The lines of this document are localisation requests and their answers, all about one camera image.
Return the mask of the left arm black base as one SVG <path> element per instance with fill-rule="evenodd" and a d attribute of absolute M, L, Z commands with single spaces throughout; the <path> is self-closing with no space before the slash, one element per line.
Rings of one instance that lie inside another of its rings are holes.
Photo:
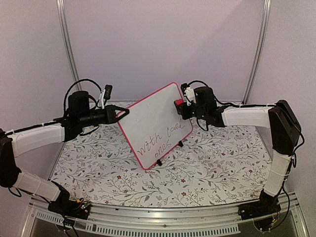
<path fill-rule="evenodd" d="M 56 201 L 50 201 L 48 210 L 62 216 L 87 220 L 90 213 L 90 202 L 83 198 L 70 200 L 68 191 L 61 191 Z"/>

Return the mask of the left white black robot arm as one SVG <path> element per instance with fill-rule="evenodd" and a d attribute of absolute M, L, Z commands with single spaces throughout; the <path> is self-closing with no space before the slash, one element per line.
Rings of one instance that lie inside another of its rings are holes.
<path fill-rule="evenodd" d="M 54 201 L 54 206 L 62 214 L 70 214 L 73 203 L 70 194 L 62 186 L 44 180 L 36 175 L 22 171 L 15 159 L 29 151 L 57 143 L 72 141 L 84 136 L 86 127 L 98 127 L 101 124 L 114 124 L 129 114 L 129 109 L 108 105 L 110 93 L 103 90 L 100 102 L 93 108 L 89 101 L 93 99 L 87 91 L 77 91 L 68 97 L 68 108 L 61 118 L 28 128 L 0 132 L 0 185 L 3 188 L 15 188 L 31 195 Z"/>

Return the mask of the pink framed whiteboard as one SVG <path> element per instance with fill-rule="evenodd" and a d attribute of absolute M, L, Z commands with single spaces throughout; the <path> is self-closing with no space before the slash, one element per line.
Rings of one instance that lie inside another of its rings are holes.
<path fill-rule="evenodd" d="M 118 122 L 144 170 L 151 169 L 193 131 L 192 122 L 177 114 L 176 100 L 183 101 L 179 86 L 172 82 L 129 106 L 129 114 Z"/>

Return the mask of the red whiteboard eraser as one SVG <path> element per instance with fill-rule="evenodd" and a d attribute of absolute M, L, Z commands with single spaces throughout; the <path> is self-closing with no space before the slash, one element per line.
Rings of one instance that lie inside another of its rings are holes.
<path fill-rule="evenodd" d="M 183 99 L 178 99 L 178 100 L 175 100 L 175 101 L 174 101 L 174 105 L 175 105 L 175 106 L 180 106 L 180 105 L 183 104 L 183 103 L 184 103 Z"/>

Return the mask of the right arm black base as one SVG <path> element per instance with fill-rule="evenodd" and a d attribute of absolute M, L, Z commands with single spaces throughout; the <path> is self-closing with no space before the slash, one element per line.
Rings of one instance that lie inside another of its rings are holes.
<path fill-rule="evenodd" d="M 285 216 L 280 221 L 281 206 L 278 201 L 278 194 L 270 196 L 264 191 L 260 193 L 259 200 L 238 206 L 238 215 L 242 220 L 253 220 L 254 227 L 262 232 L 270 232 L 280 226 L 289 213 L 290 202 Z"/>

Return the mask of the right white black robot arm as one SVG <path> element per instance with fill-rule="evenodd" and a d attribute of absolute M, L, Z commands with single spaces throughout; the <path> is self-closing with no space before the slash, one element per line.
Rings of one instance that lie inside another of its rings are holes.
<path fill-rule="evenodd" d="M 276 197 L 291 166 L 296 165 L 296 149 L 305 139 L 301 126 L 286 100 L 266 105 L 236 105 L 219 102 L 209 86 L 192 88 L 189 83 L 181 85 L 184 100 L 174 105 L 183 120 L 196 118 L 208 127 L 254 126 L 271 131 L 272 166 L 263 193 Z"/>

